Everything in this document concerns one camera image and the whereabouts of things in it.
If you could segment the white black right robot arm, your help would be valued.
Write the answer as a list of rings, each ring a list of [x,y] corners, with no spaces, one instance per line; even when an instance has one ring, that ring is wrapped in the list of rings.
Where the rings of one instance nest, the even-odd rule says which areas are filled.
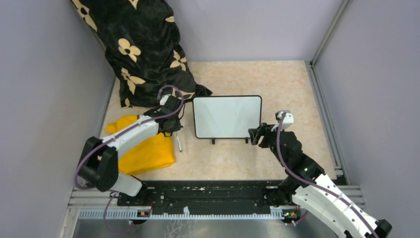
[[[386,238],[392,225],[376,219],[356,205],[302,150],[292,131],[279,131],[261,123],[248,130],[252,145],[268,148],[285,169],[287,178],[278,186],[276,197],[311,213],[339,238]]]

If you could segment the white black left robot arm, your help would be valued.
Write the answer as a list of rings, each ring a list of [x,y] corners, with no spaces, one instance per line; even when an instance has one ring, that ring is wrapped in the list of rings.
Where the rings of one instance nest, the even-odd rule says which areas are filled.
[[[182,128],[183,107],[166,103],[108,124],[109,136],[86,141],[76,176],[101,192],[123,193],[136,205],[145,204],[149,193],[134,176],[174,164],[171,136]]]

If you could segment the white marker pen body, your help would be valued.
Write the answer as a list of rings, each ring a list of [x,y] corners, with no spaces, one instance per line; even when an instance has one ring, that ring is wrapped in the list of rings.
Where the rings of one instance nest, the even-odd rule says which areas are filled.
[[[180,153],[182,153],[182,143],[181,143],[180,136],[179,136],[178,133],[176,133],[176,141],[177,141],[177,145],[178,145],[178,150],[179,150]]]

